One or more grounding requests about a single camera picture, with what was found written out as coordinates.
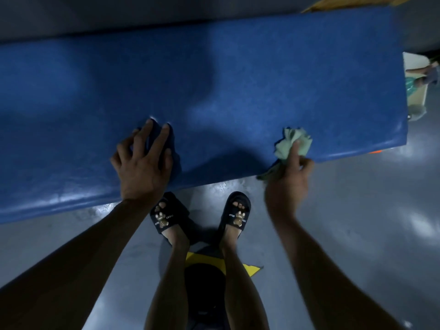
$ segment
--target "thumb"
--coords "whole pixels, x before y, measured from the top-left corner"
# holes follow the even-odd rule
[[[173,156],[171,155],[171,149],[165,149],[164,153],[164,164],[162,166],[162,176],[169,181],[169,177],[171,176],[171,171],[173,170]]]
[[[299,171],[300,170],[300,156],[298,155],[298,150],[300,149],[300,141],[296,140],[289,151],[289,156],[287,157],[287,170],[288,171]]]

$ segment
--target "person's left arm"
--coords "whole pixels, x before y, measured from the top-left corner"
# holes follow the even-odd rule
[[[151,128],[148,121],[142,130],[135,130],[111,158],[121,180],[122,202],[0,289],[2,329],[82,329],[122,250],[168,184],[173,165],[170,150],[165,151],[161,170],[158,161],[169,126],[145,155]]]

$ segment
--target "crumpled cloth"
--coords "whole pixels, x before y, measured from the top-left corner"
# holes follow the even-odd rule
[[[275,156],[278,158],[275,165],[273,165],[267,172],[257,176],[259,180],[268,180],[275,175],[283,165],[286,165],[287,157],[289,156],[290,148],[296,140],[300,141],[300,148],[298,154],[300,156],[306,156],[310,149],[313,139],[305,132],[304,128],[284,128],[284,139],[275,145]]]

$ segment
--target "person's left hand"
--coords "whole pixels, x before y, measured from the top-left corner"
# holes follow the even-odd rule
[[[154,206],[159,202],[168,185],[173,158],[171,150],[167,148],[163,167],[159,170],[159,157],[169,134],[168,124],[162,127],[160,135],[145,155],[145,142],[152,128],[153,121],[149,119],[140,131],[134,130],[129,138],[118,144],[117,152],[110,161],[121,180],[122,199],[146,200]],[[133,155],[129,148],[131,144],[133,144]]]

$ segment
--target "forearm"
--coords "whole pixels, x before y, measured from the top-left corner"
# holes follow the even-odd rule
[[[153,205],[123,201],[0,289],[3,329],[81,329],[119,255]]]
[[[400,329],[340,271],[294,217],[275,217],[273,222],[316,329]]]

